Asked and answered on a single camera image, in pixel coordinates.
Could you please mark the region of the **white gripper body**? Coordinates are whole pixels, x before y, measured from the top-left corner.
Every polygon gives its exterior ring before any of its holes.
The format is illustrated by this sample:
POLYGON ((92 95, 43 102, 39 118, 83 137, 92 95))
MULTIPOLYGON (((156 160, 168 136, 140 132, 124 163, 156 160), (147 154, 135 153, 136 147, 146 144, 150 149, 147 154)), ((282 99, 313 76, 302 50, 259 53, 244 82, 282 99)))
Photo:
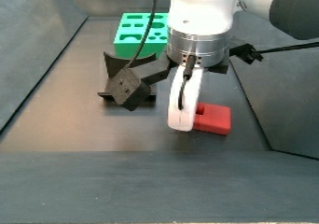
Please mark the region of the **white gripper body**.
POLYGON ((180 65, 171 86, 167 123, 172 129, 190 132, 194 129, 203 69, 195 67, 191 79, 183 81, 184 69, 186 66, 180 65))

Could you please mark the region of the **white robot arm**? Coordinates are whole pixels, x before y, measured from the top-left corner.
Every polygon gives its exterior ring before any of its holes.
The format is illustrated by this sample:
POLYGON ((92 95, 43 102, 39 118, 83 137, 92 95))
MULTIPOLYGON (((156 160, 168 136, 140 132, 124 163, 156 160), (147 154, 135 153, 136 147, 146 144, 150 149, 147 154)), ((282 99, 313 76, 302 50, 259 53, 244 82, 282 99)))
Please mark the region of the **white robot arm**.
POLYGON ((202 76, 228 60, 228 31, 243 10, 298 40, 319 37, 319 0, 171 0, 167 56, 178 64, 171 87, 168 126, 194 129, 202 76))

